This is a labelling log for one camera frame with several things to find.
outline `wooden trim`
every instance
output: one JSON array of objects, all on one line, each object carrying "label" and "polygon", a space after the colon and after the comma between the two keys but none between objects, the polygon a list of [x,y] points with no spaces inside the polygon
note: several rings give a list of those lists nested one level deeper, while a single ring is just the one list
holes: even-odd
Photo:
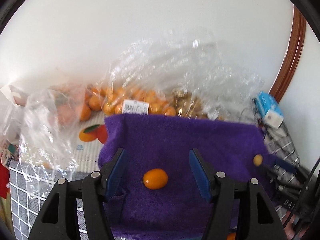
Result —
[{"label": "wooden trim", "polygon": [[288,49],[278,76],[269,92],[277,102],[283,97],[297,69],[306,34],[306,23],[307,21],[299,9],[293,6],[293,21]]}]

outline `white wall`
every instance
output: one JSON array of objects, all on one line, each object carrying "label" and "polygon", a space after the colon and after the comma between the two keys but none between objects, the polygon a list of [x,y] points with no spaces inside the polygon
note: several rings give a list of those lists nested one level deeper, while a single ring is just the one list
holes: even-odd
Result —
[{"label": "white wall", "polygon": [[251,68],[269,90],[292,24],[289,0],[27,0],[0,35],[0,86],[38,86],[75,73],[96,81],[131,42],[164,30],[213,31],[226,63]]},{"label": "white wall", "polygon": [[320,43],[307,25],[298,68],[279,105],[301,162],[309,169],[320,157],[319,77]]}]

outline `blue and white box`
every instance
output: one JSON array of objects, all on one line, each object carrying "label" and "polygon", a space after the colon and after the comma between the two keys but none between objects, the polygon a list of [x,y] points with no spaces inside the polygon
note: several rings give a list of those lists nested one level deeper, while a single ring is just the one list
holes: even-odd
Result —
[{"label": "blue and white box", "polygon": [[284,117],[275,98],[261,91],[256,98],[256,106],[265,124],[278,129]]}]

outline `red object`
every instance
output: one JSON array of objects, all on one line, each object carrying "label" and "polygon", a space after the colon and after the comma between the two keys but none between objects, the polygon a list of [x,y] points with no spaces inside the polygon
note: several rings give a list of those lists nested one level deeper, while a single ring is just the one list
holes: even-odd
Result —
[{"label": "red object", "polygon": [[7,199],[9,170],[0,163],[0,197]]},{"label": "red object", "polygon": [[98,140],[105,144],[105,142],[107,141],[108,139],[108,132],[107,132],[107,129],[106,129],[106,126],[103,124],[101,126],[98,127],[98,129],[96,130],[97,131],[97,138]]}]

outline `towel fold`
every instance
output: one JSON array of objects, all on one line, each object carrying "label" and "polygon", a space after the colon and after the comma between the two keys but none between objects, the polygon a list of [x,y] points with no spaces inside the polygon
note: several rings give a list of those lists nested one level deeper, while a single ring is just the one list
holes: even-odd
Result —
[{"label": "towel fold", "polygon": [[[99,167],[112,159],[119,147],[130,160],[120,187],[126,192],[112,223],[115,236],[129,239],[185,239],[203,234],[212,204],[201,197],[188,162],[188,153],[197,148],[216,171],[239,181],[257,178],[269,195],[268,180],[258,173],[252,160],[261,154],[271,156],[263,144],[261,130],[253,125],[210,120],[185,119],[160,115],[113,115],[105,119],[108,141],[99,155]],[[158,190],[141,183],[154,168],[168,174],[168,184]],[[231,226],[236,226],[238,205],[234,205]]]}]

